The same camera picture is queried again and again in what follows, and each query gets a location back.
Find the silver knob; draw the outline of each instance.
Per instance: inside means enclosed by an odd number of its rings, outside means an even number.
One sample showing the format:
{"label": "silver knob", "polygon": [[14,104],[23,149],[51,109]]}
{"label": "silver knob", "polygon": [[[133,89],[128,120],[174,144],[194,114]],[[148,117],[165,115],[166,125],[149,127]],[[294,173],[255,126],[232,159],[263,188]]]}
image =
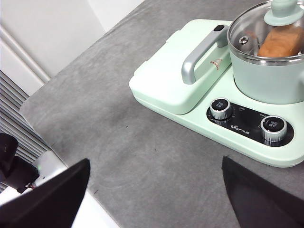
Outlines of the silver knob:
{"label": "silver knob", "polygon": [[217,98],[210,104],[212,116],[217,120],[225,120],[232,115],[230,101],[225,98]]}
{"label": "silver knob", "polygon": [[286,136],[287,123],[280,116],[270,115],[261,121],[261,129],[264,139],[275,143]]}

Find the radiator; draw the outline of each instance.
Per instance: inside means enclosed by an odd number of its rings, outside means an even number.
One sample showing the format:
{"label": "radiator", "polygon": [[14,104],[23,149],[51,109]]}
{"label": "radiator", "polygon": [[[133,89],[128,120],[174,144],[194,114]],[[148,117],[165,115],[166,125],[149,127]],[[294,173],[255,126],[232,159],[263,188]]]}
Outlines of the radiator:
{"label": "radiator", "polygon": [[[14,136],[19,143],[17,156],[32,163],[51,149],[19,114],[21,105],[29,96],[2,71],[0,74],[0,132]],[[5,188],[1,183],[0,192]]]}

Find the metal handle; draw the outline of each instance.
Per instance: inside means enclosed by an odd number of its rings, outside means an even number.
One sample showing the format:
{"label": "metal handle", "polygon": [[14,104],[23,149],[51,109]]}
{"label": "metal handle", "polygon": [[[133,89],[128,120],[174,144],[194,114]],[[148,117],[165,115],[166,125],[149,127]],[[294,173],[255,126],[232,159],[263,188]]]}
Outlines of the metal handle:
{"label": "metal handle", "polygon": [[227,42],[227,30],[229,26],[218,25],[212,30],[208,36],[188,55],[185,59],[182,68],[181,75],[185,84],[191,85],[195,83],[194,67],[197,62],[203,57],[203,55],[215,44],[222,48],[228,44]]}

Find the control panel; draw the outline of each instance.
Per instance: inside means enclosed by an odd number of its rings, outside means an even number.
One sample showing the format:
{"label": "control panel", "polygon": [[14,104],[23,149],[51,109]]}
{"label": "control panel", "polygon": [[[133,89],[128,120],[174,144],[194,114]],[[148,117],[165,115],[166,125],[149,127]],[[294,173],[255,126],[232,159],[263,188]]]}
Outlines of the control panel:
{"label": "control panel", "polygon": [[255,111],[225,98],[211,102],[207,118],[214,124],[272,147],[288,144],[295,134],[291,124],[282,117]]}

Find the gray felt mat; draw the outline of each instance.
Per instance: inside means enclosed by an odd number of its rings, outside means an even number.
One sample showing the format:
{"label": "gray felt mat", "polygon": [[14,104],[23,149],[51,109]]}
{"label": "gray felt mat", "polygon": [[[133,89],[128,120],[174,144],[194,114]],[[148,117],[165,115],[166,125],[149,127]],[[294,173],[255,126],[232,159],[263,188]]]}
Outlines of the gray felt mat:
{"label": "gray felt mat", "polygon": [[22,106],[64,162],[90,159],[89,189],[121,227],[238,227],[223,155],[304,199],[303,164],[258,163],[148,110],[128,86],[135,69],[188,21],[233,20],[259,2],[146,0]]}

